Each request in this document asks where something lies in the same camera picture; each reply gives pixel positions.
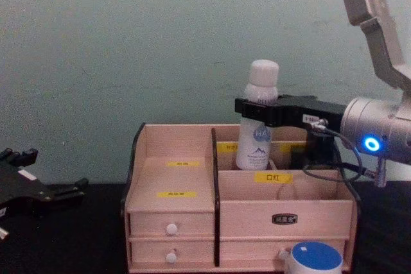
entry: black cable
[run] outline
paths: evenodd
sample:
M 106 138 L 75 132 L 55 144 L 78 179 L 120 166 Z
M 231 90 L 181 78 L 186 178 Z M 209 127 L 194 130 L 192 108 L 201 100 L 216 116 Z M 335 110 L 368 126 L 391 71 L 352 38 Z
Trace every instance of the black cable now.
M 338 164 L 340 164 L 341 166 L 344 165 L 344 163 L 342 163 L 342 159 L 341 159 L 341 152 L 340 149 L 337 146 L 337 143 L 334 141 L 334 154 L 335 154 L 335 158 Z M 347 175 L 345 174 L 345 169 L 343 167 L 337 167 L 338 170 L 340 171 L 341 177 L 346 180 L 347 179 Z M 361 207 L 362 207 L 362 200 L 360 195 L 357 193 L 356 189 L 353 187 L 353 185 L 351 184 L 351 182 L 346 182 L 345 183 L 347 188 L 349 189 L 349 191 L 351 192 L 351 194 L 354 196 L 355 201 L 357 202 L 357 215 L 358 217 L 360 217 L 361 214 Z
M 318 165 L 305 165 L 302 169 L 302 172 L 305 173 L 308 176 L 312 176 L 313 178 L 317 178 L 317 179 L 321 179 L 321 180 L 325 180 L 325 181 L 332 181 L 332 182 L 349 183 L 349 182 L 353 182 L 353 181 L 359 179 L 362 175 L 363 167 L 362 167 L 361 156 L 360 156 L 355 144 L 353 144 L 350 140 L 348 140 L 347 137 L 341 135 L 338 132 L 330 130 L 328 128 L 323 128 L 321 132 L 325 133 L 325 134 L 328 134 L 328 135 L 331 135 L 331 136 L 334 136 L 334 137 L 340 138 L 342 141 L 344 141 L 351 148 L 351 150 L 354 152 L 355 157 L 357 158 L 357 161 L 358 161 L 358 170 L 356 171 L 357 175 L 353 176 L 352 178 L 347 178 L 346 176 L 344 176 L 343 179 L 340 180 L 340 179 L 334 179 L 334 178 L 331 178 L 331 177 L 328 177 L 328 176 L 315 175 L 315 174 L 310 173 L 308 171 L 309 168 L 312 169 L 313 167 L 318 167 Z
M 348 169 L 348 170 L 354 171 L 355 173 L 358 172 L 358 166 L 357 166 L 357 165 L 354 165 L 354 164 L 351 164 L 351 163 L 347 163 L 347 162 L 344 162 L 344 163 L 343 163 L 343 162 L 341 162 L 341 163 L 338 163 L 338 162 L 330 162 L 330 163 L 327 163 L 327 164 L 330 165 L 331 167 Z M 368 171 L 369 171 L 369 170 L 368 170 L 366 167 L 363 167 L 363 168 L 362 168 L 362 171 L 359 172 L 359 173 L 360 173 L 362 176 L 364 176 L 364 175 L 367 174 Z

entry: white cap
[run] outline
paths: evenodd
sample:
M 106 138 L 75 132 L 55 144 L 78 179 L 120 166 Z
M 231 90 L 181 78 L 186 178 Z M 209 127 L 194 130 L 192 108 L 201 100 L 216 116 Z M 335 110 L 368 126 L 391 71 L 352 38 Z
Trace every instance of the white cap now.
M 271 60 L 255 60 L 251 63 L 249 82 L 258 87 L 277 85 L 279 66 Z

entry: drawer knob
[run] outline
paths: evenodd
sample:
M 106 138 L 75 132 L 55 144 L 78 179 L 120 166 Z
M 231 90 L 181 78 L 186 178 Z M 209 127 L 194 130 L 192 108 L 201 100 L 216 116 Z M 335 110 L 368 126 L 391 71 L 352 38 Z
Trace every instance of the drawer knob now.
M 179 229 L 177 228 L 176 224 L 168 224 L 166 227 L 166 233 L 168 235 L 174 235 L 177 233 Z
M 167 254 L 166 256 L 166 262 L 167 263 L 176 263 L 177 261 L 177 255 L 175 254 L 175 250 L 172 250 L 170 253 Z
M 290 256 L 290 252 L 285 248 L 280 249 L 280 251 L 278 252 L 278 257 L 281 260 L 285 261 L 289 256 Z

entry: table surface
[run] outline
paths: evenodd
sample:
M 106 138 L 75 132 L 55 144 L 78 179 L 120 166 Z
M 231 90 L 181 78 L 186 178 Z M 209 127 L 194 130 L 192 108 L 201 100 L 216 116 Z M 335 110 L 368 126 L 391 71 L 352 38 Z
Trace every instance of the table surface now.
M 354 186 L 363 200 L 354 274 L 411 273 L 411 182 Z M 0 222 L 0 273 L 126 273 L 124 185 L 91 185 L 78 208 Z

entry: wooden drawer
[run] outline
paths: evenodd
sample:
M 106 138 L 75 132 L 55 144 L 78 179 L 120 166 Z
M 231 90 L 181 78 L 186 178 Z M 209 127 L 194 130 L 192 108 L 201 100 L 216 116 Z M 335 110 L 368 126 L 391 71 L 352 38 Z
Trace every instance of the wooden drawer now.
M 225 241 L 220 243 L 220 258 L 228 260 L 276 260 L 280 250 L 290 251 L 301 241 Z M 344 254 L 344 240 L 321 241 Z
M 214 213 L 131 213 L 132 236 L 169 236 L 169 224 L 177 226 L 175 237 L 181 235 L 213 236 Z
M 221 237 L 335 236 L 349 238 L 351 200 L 222 201 Z M 291 225 L 273 223 L 273 215 L 295 214 Z
M 164 239 L 131 239 L 132 262 L 154 262 L 168 264 L 166 256 L 175 250 L 177 261 L 182 262 L 213 262 L 213 238 L 185 239 L 166 241 Z

